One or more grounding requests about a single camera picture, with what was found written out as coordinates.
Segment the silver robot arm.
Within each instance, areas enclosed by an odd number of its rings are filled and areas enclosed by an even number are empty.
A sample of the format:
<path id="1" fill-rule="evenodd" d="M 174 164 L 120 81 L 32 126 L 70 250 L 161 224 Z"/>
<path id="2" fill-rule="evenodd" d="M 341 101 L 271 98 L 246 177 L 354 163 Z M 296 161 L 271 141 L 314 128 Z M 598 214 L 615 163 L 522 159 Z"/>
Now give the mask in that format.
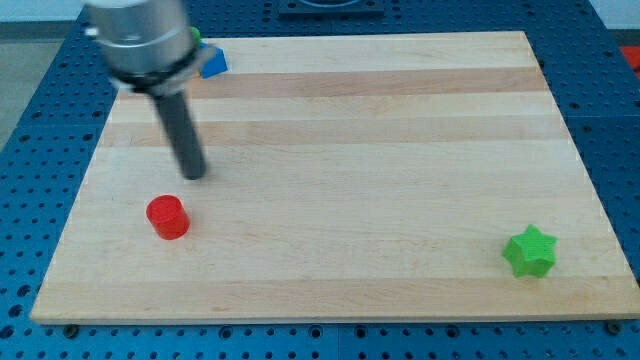
<path id="1" fill-rule="evenodd" d="M 181 0 L 86 0 L 91 36 L 118 87 L 173 95 L 216 56 L 194 36 Z"/>

